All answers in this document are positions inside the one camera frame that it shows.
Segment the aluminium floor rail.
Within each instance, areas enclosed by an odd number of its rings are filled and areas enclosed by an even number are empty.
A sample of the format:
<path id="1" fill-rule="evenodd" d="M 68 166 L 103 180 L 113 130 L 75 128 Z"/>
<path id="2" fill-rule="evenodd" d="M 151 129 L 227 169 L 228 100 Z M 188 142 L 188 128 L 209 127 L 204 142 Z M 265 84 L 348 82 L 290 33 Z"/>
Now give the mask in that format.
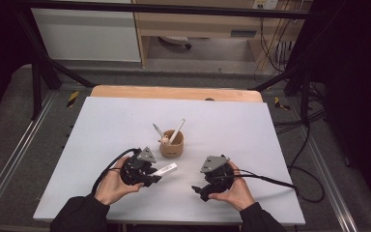
<path id="1" fill-rule="evenodd" d="M 331 208 L 333 209 L 338 223 L 343 232 L 357 232 L 357 225 L 350 213 L 347 204 L 336 184 L 327 163 L 324 160 L 323 154 L 319 149 L 315 138 L 312 135 L 308 137 L 309 153 L 312 158 L 315 168 L 321 177 L 321 181 L 325 187 L 326 194 Z"/>
<path id="2" fill-rule="evenodd" d="M 57 96 L 57 91 L 50 91 L 46 95 L 42 103 L 42 111 L 38 114 L 36 119 L 32 120 L 29 123 L 25 133 L 21 136 L 8 161 L 0 172 L 0 198 L 2 197 L 7 185 L 9 184 L 11 178 L 17 170 L 17 167 L 21 163 L 21 160 L 27 152 L 31 142 L 35 137 L 35 134 L 39 130 L 47 112 L 49 111 Z"/>

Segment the light wooden desk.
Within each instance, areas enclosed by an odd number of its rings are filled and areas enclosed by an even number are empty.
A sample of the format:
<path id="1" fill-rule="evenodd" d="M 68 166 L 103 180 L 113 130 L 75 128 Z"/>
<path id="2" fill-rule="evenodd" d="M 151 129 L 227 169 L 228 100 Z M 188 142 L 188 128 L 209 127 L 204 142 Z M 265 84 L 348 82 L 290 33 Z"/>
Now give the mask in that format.
<path id="1" fill-rule="evenodd" d="M 254 9 L 254 0 L 131 0 L 134 4 L 219 7 Z M 273 11 L 307 12 L 313 0 L 278 0 Z M 301 19 L 248 18 L 240 16 L 196 14 L 134 15 L 141 62 L 147 64 L 152 37 L 192 37 L 246 39 L 259 69 L 270 62 L 279 42 L 295 42 L 300 33 Z"/>

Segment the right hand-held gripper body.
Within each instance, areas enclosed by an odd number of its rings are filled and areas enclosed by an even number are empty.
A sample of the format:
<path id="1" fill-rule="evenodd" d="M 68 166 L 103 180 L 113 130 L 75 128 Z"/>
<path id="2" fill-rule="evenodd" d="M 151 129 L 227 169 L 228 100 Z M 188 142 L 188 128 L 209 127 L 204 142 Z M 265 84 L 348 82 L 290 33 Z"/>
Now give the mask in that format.
<path id="1" fill-rule="evenodd" d="M 206 158 L 200 172 L 208 184 L 200 190 L 201 194 L 221 193 L 232 186 L 234 170 L 228 161 L 223 155 Z"/>

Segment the person's left hand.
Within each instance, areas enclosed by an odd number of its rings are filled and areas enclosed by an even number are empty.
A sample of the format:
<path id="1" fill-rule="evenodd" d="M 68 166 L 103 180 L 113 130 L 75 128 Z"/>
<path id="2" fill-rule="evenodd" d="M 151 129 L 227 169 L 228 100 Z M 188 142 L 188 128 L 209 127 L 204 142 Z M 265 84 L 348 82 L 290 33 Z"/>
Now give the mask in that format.
<path id="1" fill-rule="evenodd" d="M 94 197 L 103 205 L 112 205 L 129 193 L 138 192 L 142 183 L 133 186 L 126 185 L 121 179 L 120 170 L 128 157 L 119 159 L 112 168 L 108 169 L 100 181 Z"/>

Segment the round wooden pen holder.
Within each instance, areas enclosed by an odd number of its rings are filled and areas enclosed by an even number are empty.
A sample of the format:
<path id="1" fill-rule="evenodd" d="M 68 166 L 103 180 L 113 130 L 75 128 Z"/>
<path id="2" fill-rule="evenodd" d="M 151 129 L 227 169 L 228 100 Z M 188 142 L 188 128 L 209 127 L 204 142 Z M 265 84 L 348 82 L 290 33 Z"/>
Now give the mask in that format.
<path id="1" fill-rule="evenodd" d="M 170 139 L 173 132 L 174 130 L 167 130 L 164 132 L 164 135 L 167 135 Z M 184 145 L 185 145 L 184 135 L 181 132 L 179 132 L 172 144 L 159 143 L 159 151 L 165 158 L 174 159 L 178 158 L 183 154 Z"/>

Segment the person's right hand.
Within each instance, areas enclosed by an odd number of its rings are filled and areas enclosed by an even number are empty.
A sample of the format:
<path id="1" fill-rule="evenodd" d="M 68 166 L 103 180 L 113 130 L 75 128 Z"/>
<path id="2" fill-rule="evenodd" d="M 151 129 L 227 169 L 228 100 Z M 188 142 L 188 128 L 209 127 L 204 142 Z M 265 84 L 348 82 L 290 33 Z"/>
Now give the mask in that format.
<path id="1" fill-rule="evenodd" d="M 246 183 L 241 177 L 239 168 L 231 161 L 229 165 L 235 175 L 233 185 L 226 192 L 222 193 L 211 193 L 210 199 L 223 201 L 230 204 L 237 211 L 242 211 L 255 203 L 255 199 Z"/>

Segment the wooden table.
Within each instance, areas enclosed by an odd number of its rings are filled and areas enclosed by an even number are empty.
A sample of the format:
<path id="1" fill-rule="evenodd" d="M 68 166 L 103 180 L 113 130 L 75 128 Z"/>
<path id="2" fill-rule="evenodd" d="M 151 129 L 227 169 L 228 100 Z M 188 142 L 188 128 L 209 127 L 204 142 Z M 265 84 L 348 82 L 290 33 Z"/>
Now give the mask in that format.
<path id="1" fill-rule="evenodd" d="M 257 91 L 211 88 L 149 87 L 99 85 L 93 88 L 91 97 L 200 100 L 217 102 L 262 102 Z"/>

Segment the yellow black floor tape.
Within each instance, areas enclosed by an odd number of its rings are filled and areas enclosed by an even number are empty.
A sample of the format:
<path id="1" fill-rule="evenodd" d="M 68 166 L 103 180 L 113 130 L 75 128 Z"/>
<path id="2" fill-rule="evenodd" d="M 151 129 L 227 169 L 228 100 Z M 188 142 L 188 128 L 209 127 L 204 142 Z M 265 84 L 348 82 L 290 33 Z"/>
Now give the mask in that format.
<path id="1" fill-rule="evenodd" d="M 281 103 L 279 97 L 274 97 L 274 107 L 282 108 L 284 110 L 291 110 L 291 107 L 289 105 L 285 105 Z"/>
<path id="2" fill-rule="evenodd" d="M 70 98 L 67 102 L 67 107 L 72 107 L 73 106 L 73 104 L 74 104 L 75 100 L 77 99 L 78 95 L 79 95 L 79 91 L 74 91 L 74 92 L 71 93 Z"/>

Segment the white power strip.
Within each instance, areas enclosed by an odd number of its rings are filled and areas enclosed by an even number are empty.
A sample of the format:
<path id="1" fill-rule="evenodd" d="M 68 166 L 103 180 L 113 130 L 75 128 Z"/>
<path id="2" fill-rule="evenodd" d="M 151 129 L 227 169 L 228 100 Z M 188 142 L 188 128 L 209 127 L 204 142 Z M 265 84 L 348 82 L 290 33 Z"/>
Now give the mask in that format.
<path id="1" fill-rule="evenodd" d="M 253 8 L 260 10 L 274 10 L 278 0 L 254 0 Z"/>

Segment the black frame leg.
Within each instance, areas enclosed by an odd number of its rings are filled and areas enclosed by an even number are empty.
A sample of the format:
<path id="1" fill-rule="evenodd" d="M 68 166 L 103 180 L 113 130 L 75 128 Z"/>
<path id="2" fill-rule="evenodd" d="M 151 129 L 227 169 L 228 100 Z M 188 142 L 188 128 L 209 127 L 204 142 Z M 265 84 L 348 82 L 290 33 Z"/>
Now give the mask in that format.
<path id="1" fill-rule="evenodd" d="M 34 106 L 32 114 L 33 120 L 36 120 L 43 111 L 42 81 L 45 82 L 49 90 L 59 90 L 62 87 L 62 82 L 57 72 L 68 76 L 85 87 L 96 87 L 95 83 L 86 80 L 49 57 L 40 31 L 33 25 L 34 18 L 30 10 L 14 8 L 13 14 L 22 33 L 27 38 L 28 47 L 31 49 Z"/>
<path id="2" fill-rule="evenodd" d="M 282 81 L 283 79 L 289 79 L 288 84 L 284 89 L 286 96 L 293 96 L 297 91 L 301 91 L 300 95 L 300 119 L 304 124 L 309 126 L 308 119 L 308 102 L 309 102 L 309 84 L 310 84 L 310 71 L 315 65 L 313 58 L 299 58 L 295 64 L 284 71 L 282 74 L 279 74 L 276 77 L 271 78 L 270 80 L 249 88 L 249 91 L 262 92 L 272 85 Z"/>

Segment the white cabinet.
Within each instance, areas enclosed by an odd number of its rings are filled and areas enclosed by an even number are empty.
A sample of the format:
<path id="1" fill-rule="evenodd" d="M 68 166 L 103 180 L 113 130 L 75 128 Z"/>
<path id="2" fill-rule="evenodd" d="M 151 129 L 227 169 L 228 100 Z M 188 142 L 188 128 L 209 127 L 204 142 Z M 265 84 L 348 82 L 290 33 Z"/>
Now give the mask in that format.
<path id="1" fill-rule="evenodd" d="M 49 56 L 57 60 L 139 62 L 130 13 L 33 9 Z"/>

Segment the black frame cross bar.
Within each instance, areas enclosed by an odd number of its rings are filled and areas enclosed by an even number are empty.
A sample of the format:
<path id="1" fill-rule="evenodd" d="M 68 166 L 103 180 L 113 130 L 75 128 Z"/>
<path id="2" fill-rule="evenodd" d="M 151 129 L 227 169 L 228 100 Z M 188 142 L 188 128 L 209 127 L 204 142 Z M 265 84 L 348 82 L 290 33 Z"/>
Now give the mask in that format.
<path id="1" fill-rule="evenodd" d="M 292 19 L 307 19 L 312 16 L 315 16 L 315 14 L 310 12 L 250 10 L 234 8 L 227 9 L 218 7 L 198 7 L 198 6 L 102 3 L 102 2 L 55 1 L 55 0 L 16 0 L 15 2 L 17 3 L 17 5 L 21 7 L 50 10 L 178 14 L 178 15 L 221 15 L 221 16 L 262 17 L 262 18 L 292 18 Z"/>

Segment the long white pen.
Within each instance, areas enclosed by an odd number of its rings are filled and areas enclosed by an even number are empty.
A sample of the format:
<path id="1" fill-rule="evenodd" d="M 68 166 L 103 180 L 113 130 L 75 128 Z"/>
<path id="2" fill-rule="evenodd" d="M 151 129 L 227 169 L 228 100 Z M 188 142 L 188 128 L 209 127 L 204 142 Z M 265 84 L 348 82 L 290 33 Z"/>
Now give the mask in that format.
<path id="1" fill-rule="evenodd" d="M 172 144 L 174 139 L 176 138 L 177 134 L 180 132 L 181 128 L 183 127 L 184 123 L 186 122 L 186 119 L 182 119 L 180 124 L 176 127 L 176 129 L 174 130 L 174 132 L 172 133 L 170 139 L 169 139 L 169 143 Z"/>

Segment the white chair base with castor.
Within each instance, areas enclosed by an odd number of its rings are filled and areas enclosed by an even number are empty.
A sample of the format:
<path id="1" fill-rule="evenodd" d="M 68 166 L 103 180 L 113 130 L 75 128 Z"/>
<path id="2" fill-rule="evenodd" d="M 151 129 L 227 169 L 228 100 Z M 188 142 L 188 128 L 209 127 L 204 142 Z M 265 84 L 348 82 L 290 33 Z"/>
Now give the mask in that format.
<path id="1" fill-rule="evenodd" d="M 189 39 L 187 37 L 159 37 L 161 40 L 170 43 L 170 44 L 177 44 L 177 45 L 183 45 L 186 49 L 191 49 L 192 45 L 189 42 Z"/>

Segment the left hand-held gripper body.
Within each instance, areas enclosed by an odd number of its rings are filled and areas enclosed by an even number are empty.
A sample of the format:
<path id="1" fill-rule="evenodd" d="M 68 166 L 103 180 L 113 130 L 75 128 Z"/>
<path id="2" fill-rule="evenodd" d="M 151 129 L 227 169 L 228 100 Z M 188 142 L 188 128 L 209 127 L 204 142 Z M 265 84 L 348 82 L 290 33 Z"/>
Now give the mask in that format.
<path id="1" fill-rule="evenodd" d="M 141 183 L 146 176 L 155 176 L 154 173 L 147 173 L 152 164 L 157 162 L 149 147 L 128 149 L 122 153 L 122 156 L 129 152 L 133 152 L 133 155 L 125 161 L 120 170 L 121 178 L 126 185 L 133 186 Z"/>

